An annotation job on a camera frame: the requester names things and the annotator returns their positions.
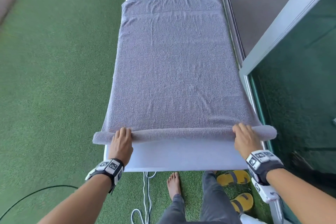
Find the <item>yellow slipper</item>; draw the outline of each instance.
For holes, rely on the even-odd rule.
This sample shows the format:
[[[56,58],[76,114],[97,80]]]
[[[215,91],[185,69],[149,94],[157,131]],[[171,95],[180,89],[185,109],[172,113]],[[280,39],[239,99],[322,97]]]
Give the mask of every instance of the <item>yellow slipper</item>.
[[[229,171],[217,177],[217,182],[222,186],[227,186],[232,183],[246,184],[250,182],[249,174],[244,170]]]
[[[231,204],[236,212],[243,214],[253,207],[253,197],[250,193],[242,193],[235,199],[231,200]]]

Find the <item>green turf floor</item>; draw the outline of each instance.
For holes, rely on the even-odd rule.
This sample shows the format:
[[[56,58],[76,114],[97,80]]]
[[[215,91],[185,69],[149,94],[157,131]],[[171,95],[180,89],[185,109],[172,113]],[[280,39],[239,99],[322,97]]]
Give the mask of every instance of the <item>green turf floor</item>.
[[[40,188],[80,186],[103,157],[92,144],[111,91],[121,4],[124,0],[17,0],[0,29],[0,215]],[[197,220],[201,172],[182,172],[188,220]],[[151,182],[152,223],[170,199],[168,172]],[[226,188],[231,198],[250,187]],[[39,192],[1,223],[36,223],[70,195],[71,188]],[[270,223],[254,191],[252,215]],[[97,223],[129,223],[143,209],[142,173],[125,173],[108,196]]]

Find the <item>wrist-mounted device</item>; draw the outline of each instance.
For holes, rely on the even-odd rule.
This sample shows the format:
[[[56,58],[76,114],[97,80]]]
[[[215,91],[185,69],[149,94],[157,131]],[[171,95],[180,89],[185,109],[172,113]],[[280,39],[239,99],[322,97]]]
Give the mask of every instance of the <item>wrist-mounted device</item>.
[[[111,181],[111,193],[114,188],[116,187],[118,181],[121,179],[121,174],[124,172],[124,163],[117,158],[107,159],[105,161],[100,162],[94,169],[92,169],[88,175],[86,176],[85,180],[89,180],[92,176],[103,174],[107,175]]]
[[[251,175],[251,181],[262,200],[269,204],[279,198],[275,189],[266,180],[269,171],[284,168],[281,160],[269,150],[257,150],[246,159]]]

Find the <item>hand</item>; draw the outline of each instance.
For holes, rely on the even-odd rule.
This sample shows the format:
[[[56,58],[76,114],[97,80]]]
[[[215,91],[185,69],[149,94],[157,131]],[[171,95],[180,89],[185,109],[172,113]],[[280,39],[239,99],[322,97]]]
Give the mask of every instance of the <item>hand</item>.
[[[244,159],[247,159],[252,151],[263,149],[260,139],[251,126],[239,123],[233,126],[232,131],[236,134],[234,148]]]
[[[112,138],[110,152],[108,158],[117,158],[124,163],[124,167],[128,164],[133,152],[131,129],[121,128]]]

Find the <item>gray pants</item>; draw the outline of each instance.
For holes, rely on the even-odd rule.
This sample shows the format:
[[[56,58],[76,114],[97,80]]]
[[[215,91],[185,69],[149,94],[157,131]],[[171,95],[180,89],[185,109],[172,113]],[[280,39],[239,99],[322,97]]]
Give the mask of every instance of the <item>gray pants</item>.
[[[212,171],[205,171],[202,177],[203,202],[200,214],[200,222],[242,224],[239,214],[233,208],[229,197],[224,192],[222,186],[217,183],[216,175]],[[181,195],[175,195],[170,206],[163,212],[157,224],[175,224],[186,221],[184,200]]]

